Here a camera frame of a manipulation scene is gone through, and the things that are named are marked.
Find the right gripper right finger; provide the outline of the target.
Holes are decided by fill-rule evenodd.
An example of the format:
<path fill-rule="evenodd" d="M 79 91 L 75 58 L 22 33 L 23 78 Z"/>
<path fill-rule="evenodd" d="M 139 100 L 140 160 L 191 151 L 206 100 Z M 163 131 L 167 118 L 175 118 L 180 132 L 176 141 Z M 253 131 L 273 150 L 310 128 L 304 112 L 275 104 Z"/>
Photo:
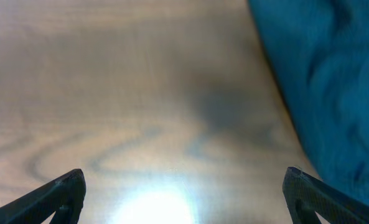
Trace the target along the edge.
<path fill-rule="evenodd" d="M 369 206 L 348 197 L 296 167 L 288 167 L 283 194 L 292 222 L 369 223 Z"/>

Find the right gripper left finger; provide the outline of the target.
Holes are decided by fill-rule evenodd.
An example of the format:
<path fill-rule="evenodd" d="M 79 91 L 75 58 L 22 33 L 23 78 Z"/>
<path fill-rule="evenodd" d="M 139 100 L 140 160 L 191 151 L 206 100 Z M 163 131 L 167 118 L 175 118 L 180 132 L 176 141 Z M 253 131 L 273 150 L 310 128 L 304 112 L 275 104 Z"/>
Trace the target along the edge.
<path fill-rule="evenodd" d="M 79 221 L 86 194 L 86 183 L 81 169 L 74 169 L 50 181 L 15 201 L 0 207 L 0 223 L 76 224 Z"/>

